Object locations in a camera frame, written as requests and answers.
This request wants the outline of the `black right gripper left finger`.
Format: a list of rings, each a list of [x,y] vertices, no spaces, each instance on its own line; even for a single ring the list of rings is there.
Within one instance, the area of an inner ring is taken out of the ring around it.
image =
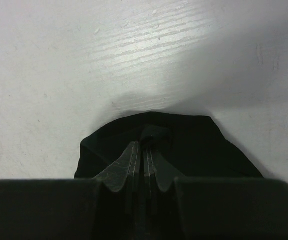
[[[101,185],[98,212],[132,216],[139,211],[140,144],[128,144],[121,156],[92,179]]]

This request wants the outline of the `black t shirt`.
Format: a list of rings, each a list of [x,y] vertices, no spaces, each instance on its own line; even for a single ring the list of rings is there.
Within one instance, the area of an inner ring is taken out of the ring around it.
[[[262,178],[263,175],[221,133],[209,116],[162,112],[139,113],[114,120],[80,143],[76,179],[93,178],[116,161],[131,142],[155,147],[188,177]]]

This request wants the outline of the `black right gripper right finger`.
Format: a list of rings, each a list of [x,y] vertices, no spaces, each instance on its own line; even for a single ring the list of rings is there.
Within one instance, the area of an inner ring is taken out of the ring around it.
[[[184,174],[170,164],[153,146],[143,151],[145,198],[150,205],[150,214],[157,215],[159,200],[172,191],[176,178]]]

